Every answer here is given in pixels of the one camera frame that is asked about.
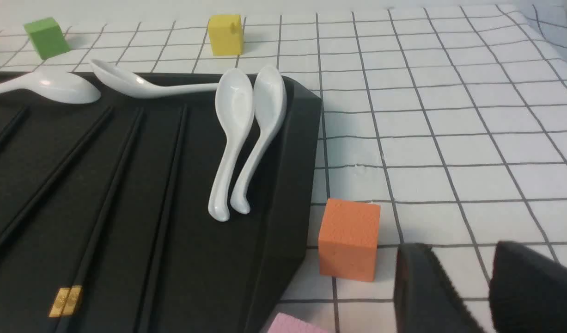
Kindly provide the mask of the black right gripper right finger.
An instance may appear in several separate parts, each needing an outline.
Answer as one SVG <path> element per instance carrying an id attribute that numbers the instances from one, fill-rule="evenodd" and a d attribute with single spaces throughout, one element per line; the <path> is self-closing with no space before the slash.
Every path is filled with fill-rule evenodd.
<path id="1" fill-rule="evenodd" d="M 567 333 L 567 267 L 520 243 L 499 241 L 489 307 L 499 333 Z"/>

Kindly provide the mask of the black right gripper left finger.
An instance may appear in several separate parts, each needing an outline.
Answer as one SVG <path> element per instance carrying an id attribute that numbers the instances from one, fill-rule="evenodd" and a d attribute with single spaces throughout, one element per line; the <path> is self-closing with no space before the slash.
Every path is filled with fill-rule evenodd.
<path id="1" fill-rule="evenodd" d="M 426 244 L 399 245 L 394 309 L 398 333 L 484 332 Z"/>

